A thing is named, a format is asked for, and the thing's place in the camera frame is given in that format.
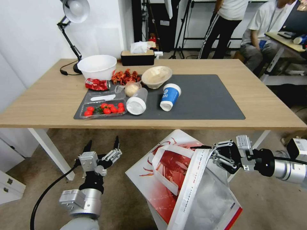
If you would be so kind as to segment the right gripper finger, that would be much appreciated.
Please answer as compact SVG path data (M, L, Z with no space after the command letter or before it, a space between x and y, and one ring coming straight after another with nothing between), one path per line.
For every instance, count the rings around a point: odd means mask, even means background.
M217 149L222 147L231 147L235 144L233 140L227 140L227 141L221 141L214 143L212 146L208 145L201 145L201 146L192 146L190 149L196 150L196 149Z
M218 152L212 152L210 159L218 167L224 169L229 174L235 174L240 169L240 162L235 162L232 159L229 159Z

